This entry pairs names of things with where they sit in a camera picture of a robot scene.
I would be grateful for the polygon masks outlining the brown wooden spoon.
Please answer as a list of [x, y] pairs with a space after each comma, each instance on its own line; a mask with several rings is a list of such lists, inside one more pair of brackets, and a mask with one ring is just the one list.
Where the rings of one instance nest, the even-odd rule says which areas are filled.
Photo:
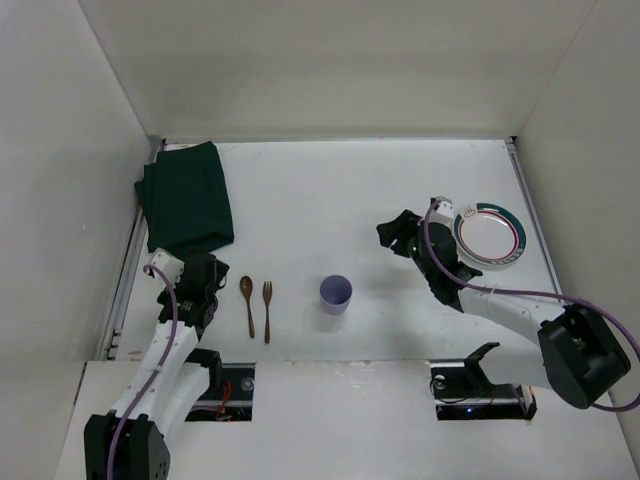
[[253, 293], [252, 279], [248, 275], [242, 276], [239, 282], [239, 288], [246, 303], [249, 337], [253, 339], [256, 335], [256, 332], [251, 309], [251, 296]]

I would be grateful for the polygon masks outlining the brown wooden fork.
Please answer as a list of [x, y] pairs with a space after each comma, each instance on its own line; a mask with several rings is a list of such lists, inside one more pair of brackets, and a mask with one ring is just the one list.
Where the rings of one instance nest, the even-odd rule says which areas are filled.
[[262, 289], [262, 297], [265, 306], [265, 325], [264, 325], [264, 342], [269, 344], [271, 341], [271, 324], [270, 324], [270, 304], [273, 295], [273, 285], [271, 281], [265, 281]]

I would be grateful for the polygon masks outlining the dark green cloth placemat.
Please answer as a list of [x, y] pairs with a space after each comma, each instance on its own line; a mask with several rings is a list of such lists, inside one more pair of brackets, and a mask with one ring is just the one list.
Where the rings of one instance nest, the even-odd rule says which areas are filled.
[[149, 252], [162, 249], [184, 259], [234, 242], [225, 175], [212, 142], [159, 152], [134, 189]]

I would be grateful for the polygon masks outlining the white plate green red rim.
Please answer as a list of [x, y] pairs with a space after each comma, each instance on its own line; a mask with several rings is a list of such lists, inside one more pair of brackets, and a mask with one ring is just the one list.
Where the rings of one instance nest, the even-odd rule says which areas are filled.
[[453, 220], [453, 235], [461, 253], [488, 266], [516, 262], [527, 246], [527, 234], [520, 220], [492, 203], [479, 202], [460, 208]]

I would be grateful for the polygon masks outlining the lavender plastic cup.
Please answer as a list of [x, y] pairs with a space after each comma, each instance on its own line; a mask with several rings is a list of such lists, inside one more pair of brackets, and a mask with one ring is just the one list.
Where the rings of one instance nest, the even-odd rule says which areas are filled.
[[321, 282], [319, 295], [322, 308], [326, 313], [341, 315], [350, 304], [353, 287], [346, 277], [330, 275]]

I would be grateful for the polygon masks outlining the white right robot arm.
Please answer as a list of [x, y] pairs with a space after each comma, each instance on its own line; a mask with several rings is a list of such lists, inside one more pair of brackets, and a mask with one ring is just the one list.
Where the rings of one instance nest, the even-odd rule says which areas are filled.
[[376, 228], [382, 247], [411, 259], [432, 296], [460, 313], [490, 320], [528, 340], [533, 351], [511, 352], [498, 341], [460, 360], [457, 385], [478, 395], [495, 385], [554, 391], [578, 409], [628, 374], [631, 362], [612, 333], [618, 321], [581, 299], [491, 286], [482, 271], [458, 259], [450, 228], [409, 210]]

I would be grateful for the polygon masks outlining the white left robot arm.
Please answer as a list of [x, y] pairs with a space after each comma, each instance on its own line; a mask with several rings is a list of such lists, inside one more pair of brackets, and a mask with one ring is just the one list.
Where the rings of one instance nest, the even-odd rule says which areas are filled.
[[210, 253], [179, 260], [159, 249], [143, 271], [163, 282], [153, 338], [122, 396], [84, 432], [89, 479], [165, 479], [170, 439], [196, 401], [221, 381], [218, 352], [199, 342], [214, 319], [229, 267]]

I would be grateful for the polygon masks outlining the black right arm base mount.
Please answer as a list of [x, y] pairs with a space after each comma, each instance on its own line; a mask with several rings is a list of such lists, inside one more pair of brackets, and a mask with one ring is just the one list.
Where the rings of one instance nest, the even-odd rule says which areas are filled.
[[535, 396], [527, 387], [491, 384], [463, 361], [433, 362], [430, 373], [439, 421], [531, 421], [537, 413]]

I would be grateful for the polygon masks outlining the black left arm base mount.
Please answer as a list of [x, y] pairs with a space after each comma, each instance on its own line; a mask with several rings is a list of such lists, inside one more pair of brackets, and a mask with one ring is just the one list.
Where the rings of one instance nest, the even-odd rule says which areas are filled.
[[224, 364], [219, 384], [194, 404], [187, 422], [249, 422], [253, 417], [255, 365]]

